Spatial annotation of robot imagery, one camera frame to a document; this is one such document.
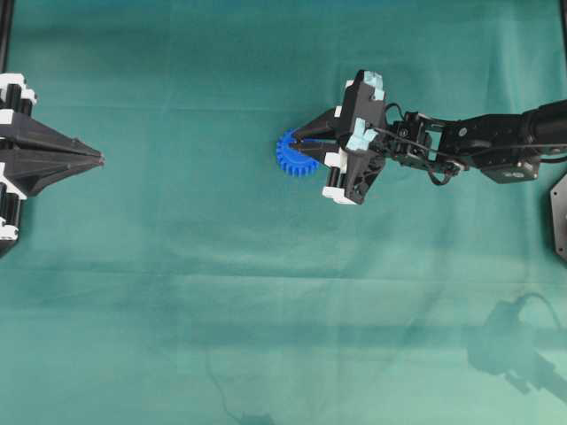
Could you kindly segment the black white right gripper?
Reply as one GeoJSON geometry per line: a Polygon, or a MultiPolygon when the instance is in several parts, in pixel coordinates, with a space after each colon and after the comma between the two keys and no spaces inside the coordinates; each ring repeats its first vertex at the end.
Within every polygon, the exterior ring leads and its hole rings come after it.
{"type": "Polygon", "coordinates": [[[385,128],[384,98],[382,76],[360,70],[345,85],[342,105],[293,132],[293,138],[301,141],[296,150],[330,169],[322,195],[337,204],[362,204],[384,169],[384,154],[372,146],[384,140],[380,132],[385,128]]]}

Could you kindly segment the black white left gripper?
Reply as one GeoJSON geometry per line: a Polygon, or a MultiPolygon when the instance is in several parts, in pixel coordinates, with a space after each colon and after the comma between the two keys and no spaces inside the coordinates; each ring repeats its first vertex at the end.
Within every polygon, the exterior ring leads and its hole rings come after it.
{"type": "Polygon", "coordinates": [[[19,240],[28,197],[104,164],[100,151],[29,117],[36,103],[22,73],[1,74],[1,257],[19,240]],[[18,150],[17,145],[39,151],[18,150]]]}

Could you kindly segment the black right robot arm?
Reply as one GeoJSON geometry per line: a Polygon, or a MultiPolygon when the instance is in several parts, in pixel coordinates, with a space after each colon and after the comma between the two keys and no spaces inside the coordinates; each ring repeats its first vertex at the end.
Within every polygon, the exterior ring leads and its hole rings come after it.
{"type": "Polygon", "coordinates": [[[440,120],[404,112],[389,122],[381,74],[360,70],[343,101],[291,134],[291,149],[326,166],[324,197],[360,205],[387,161],[425,172],[436,186],[477,169],[499,184],[537,179],[540,165],[566,160],[566,103],[519,114],[440,120]]]}

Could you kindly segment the black hexagonal arm base plate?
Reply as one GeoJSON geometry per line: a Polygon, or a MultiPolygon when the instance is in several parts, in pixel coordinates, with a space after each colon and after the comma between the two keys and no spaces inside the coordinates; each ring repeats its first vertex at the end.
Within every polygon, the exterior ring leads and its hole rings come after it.
{"type": "Polygon", "coordinates": [[[566,188],[567,176],[564,174],[549,191],[555,253],[563,261],[566,261],[566,188]]]}

